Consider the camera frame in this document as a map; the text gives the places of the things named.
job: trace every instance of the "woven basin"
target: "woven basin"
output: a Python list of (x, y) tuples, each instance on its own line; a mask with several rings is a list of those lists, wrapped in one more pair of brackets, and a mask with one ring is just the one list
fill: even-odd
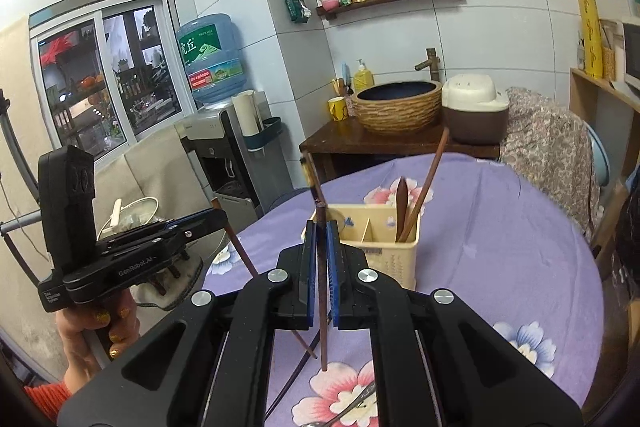
[(393, 82), (369, 87), (353, 97), (360, 123), (370, 131), (399, 134), (433, 123), (440, 112), (442, 84)]

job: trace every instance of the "soap dispenser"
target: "soap dispenser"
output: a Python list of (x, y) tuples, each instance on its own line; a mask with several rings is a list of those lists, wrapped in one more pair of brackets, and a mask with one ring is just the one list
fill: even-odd
[(358, 71), (353, 74), (353, 90), (356, 93), (359, 93), (369, 87), (373, 87), (373, 73), (367, 70), (367, 67), (364, 65), (361, 58), (358, 59), (358, 62), (360, 63)]

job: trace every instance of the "beige plastic basket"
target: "beige plastic basket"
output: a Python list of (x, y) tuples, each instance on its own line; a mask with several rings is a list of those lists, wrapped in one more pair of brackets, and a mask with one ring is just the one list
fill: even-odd
[[(396, 243), (396, 208), (388, 204), (330, 204), (328, 219), (338, 222), (340, 241), (360, 248), (369, 267), (415, 289), (415, 255), (420, 219), (406, 243)], [(310, 219), (316, 220), (314, 212)]]

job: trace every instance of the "yellow cling wrap box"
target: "yellow cling wrap box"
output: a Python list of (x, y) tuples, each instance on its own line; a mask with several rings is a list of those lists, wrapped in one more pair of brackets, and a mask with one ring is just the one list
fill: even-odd
[(596, 0), (578, 0), (584, 37), (585, 71), (593, 78), (602, 78), (602, 35)]

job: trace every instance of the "orange sleeve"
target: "orange sleeve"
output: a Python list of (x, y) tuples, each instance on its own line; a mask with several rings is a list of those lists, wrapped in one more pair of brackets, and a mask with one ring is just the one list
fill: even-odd
[(50, 383), (39, 387), (25, 387), (24, 391), (53, 423), (58, 418), (58, 411), (60, 411), (62, 404), (71, 397), (64, 382)]

